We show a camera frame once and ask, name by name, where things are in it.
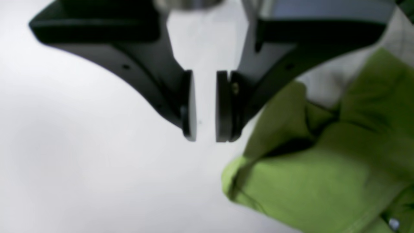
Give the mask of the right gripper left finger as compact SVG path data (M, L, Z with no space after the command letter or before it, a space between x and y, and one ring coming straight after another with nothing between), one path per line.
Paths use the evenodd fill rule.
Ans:
M193 72L174 58L167 19L152 0L54 0L29 27L44 45L117 75L195 141Z

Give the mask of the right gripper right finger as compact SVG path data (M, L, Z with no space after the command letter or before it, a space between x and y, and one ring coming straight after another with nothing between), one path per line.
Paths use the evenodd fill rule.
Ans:
M243 0L248 29L238 67L216 73L216 141L234 142L285 85L331 59L371 46L393 0Z

